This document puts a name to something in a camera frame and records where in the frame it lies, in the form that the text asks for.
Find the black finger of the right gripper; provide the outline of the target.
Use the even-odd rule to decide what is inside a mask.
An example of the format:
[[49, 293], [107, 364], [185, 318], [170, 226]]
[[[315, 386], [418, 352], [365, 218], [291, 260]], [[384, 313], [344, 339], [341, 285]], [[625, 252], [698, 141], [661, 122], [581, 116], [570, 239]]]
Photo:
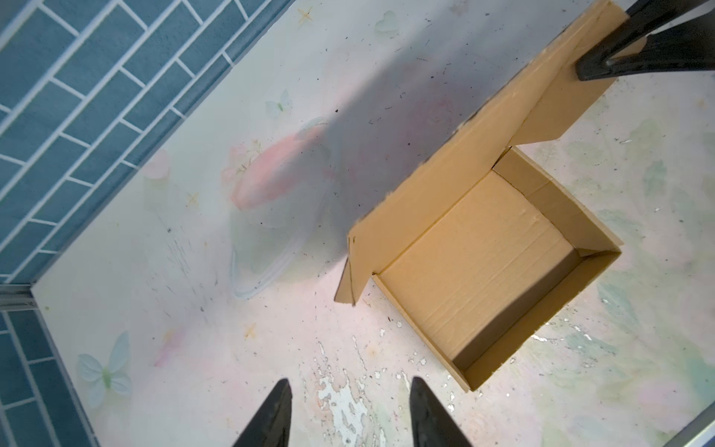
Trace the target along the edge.
[[712, 71], [714, 69], [714, 23], [685, 22], [646, 37], [637, 53], [616, 57], [642, 34], [623, 25], [607, 35], [575, 65], [579, 80], [664, 72]]
[[[620, 52], [616, 53], [616, 57], [619, 58], [622, 56], [637, 53], [644, 47], [646, 37], [648, 35], [660, 33], [660, 27], [666, 25], [669, 22], [672, 22], [673, 20], [676, 20], [677, 18], [680, 18], [681, 16], [689, 13], [697, 7], [702, 6], [703, 4], [704, 3], [702, 1], [689, 0], [635, 2], [627, 10], [627, 16], [629, 16], [629, 18], [625, 22], [620, 24], [618, 28], [623, 25], [630, 25], [633, 28], [637, 29], [642, 34], [642, 37], [636, 42], [630, 44], [624, 50], [621, 50]], [[709, 22], [709, 13], [705, 13], [699, 17], [687, 20], [686, 22]]]

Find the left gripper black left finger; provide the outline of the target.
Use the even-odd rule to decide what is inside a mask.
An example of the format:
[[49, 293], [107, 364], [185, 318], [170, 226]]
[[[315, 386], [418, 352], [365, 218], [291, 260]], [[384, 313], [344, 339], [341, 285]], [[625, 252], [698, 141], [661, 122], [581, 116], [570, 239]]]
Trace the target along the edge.
[[292, 389], [287, 378], [279, 380], [234, 447], [286, 447], [292, 422]]

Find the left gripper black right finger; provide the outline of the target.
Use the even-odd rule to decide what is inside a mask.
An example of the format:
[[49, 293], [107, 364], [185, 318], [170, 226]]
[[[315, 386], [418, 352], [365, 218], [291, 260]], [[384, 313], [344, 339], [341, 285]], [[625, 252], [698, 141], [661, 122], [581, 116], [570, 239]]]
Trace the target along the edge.
[[425, 380], [415, 376], [409, 398], [414, 447], [471, 447]]

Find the brown cardboard paper box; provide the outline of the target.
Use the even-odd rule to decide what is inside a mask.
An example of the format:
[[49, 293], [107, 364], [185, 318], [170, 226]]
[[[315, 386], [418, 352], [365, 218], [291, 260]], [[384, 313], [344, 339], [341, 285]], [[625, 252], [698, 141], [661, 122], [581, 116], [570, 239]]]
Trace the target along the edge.
[[478, 389], [597, 279], [621, 240], [522, 151], [609, 88], [576, 61], [627, 20], [591, 5], [350, 229], [334, 299], [373, 281], [463, 389]]

